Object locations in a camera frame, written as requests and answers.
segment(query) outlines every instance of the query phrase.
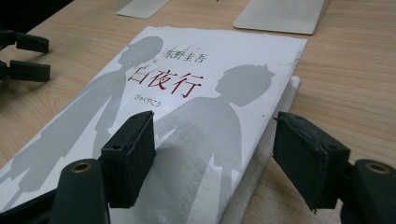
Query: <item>wood grain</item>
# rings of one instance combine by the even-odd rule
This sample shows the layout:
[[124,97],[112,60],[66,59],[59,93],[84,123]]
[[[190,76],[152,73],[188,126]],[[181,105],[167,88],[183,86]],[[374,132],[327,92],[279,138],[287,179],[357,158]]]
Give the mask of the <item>wood grain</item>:
[[[49,54],[1,51],[5,62],[50,64],[51,81],[0,82],[0,167],[146,26],[234,30],[247,3],[171,0],[140,20],[117,16],[114,0],[75,0],[31,32],[49,39]],[[351,162],[367,158],[396,166],[395,11],[394,0],[332,0],[314,35],[282,34],[309,40],[295,72],[302,85],[291,112],[350,147]],[[244,223],[339,223],[339,208],[310,212],[270,160]]]

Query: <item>wooden table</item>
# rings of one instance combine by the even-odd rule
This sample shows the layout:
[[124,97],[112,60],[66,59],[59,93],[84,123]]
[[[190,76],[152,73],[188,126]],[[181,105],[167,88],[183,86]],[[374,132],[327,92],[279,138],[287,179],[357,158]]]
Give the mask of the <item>wooden table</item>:
[[[31,32],[49,39],[49,54],[1,51],[5,62],[50,64],[51,81],[0,82],[0,167],[146,26],[234,30],[247,3],[171,0],[140,20],[117,16],[115,0],[75,0]],[[291,112],[350,147],[351,162],[396,166],[395,11],[395,0],[332,0],[314,35],[291,35],[309,39],[295,72],[302,85]],[[244,223],[339,223],[338,210],[314,215],[270,160]]]

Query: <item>black object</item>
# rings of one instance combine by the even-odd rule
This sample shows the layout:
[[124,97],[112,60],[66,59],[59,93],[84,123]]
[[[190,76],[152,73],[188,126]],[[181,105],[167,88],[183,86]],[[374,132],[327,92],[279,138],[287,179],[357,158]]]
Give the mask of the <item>black object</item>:
[[350,149],[308,120],[279,112],[274,159],[311,210],[343,201],[343,223],[395,223],[396,171],[370,160],[347,160]]
[[0,214],[0,223],[110,223],[109,203],[134,205],[154,158],[153,113],[130,117],[98,160],[64,167],[58,188]]
[[[15,33],[10,30],[0,30],[0,50],[16,44],[17,49],[26,49],[48,53],[50,42],[48,39]],[[50,80],[50,66],[39,63],[25,63],[11,61],[9,67],[0,61],[0,80],[7,79],[46,82]]]

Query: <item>white book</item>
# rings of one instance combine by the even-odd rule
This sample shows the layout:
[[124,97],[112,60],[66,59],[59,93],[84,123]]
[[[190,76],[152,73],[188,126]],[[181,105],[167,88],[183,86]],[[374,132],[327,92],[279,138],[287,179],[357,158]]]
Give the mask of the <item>white book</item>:
[[305,44],[146,28],[0,170],[0,210],[55,189],[67,164],[98,158],[125,120],[152,110],[157,156],[134,207],[110,209],[112,223],[240,222]]

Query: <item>book cover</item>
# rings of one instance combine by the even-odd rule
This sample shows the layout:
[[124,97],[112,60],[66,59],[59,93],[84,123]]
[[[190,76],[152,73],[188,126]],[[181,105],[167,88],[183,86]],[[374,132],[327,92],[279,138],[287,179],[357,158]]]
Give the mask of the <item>book cover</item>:
[[134,114],[154,112],[157,156],[112,223],[217,223],[233,198],[306,40],[148,27],[0,170],[0,209],[55,189],[70,162],[98,158]]

